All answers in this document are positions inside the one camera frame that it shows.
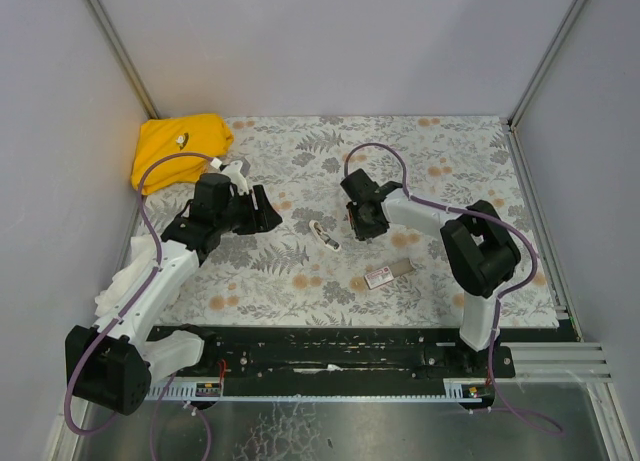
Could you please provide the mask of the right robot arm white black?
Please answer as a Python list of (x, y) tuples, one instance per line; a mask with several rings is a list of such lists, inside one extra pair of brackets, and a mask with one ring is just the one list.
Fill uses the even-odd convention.
[(494, 334), (495, 290), (511, 280), (521, 261), (506, 224), (486, 201), (460, 210), (408, 195), (401, 183), (383, 185), (362, 169), (347, 175), (341, 187), (349, 198), (355, 237), (369, 241), (401, 225), (443, 242), (447, 260), (465, 305), (460, 339), (476, 352), (489, 347)]

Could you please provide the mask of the red white staple box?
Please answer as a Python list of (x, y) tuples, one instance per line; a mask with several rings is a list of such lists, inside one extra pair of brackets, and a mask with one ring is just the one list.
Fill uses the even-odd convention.
[(368, 288), (373, 290), (389, 284), (397, 278), (401, 278), (414, 270), (415, 267), (411, 261), (408, 258), (405, 258), (367, 273), (364, 276), (364, 280)]

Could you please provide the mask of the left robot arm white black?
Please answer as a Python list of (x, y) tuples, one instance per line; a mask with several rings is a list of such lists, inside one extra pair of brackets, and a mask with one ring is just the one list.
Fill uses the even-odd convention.
[(156, 321), (223, 235), (266, 233), (281, 222), (262, 185), (242, 189), (227, 175), (202, 175), (186, 211), (153, 239), (156, 251), (138, 279), (91, 327), (67, 335), (65, 397), (130, 415), (155, 382), (196, 365), (204, 339), (178, 330), (151, 341)]

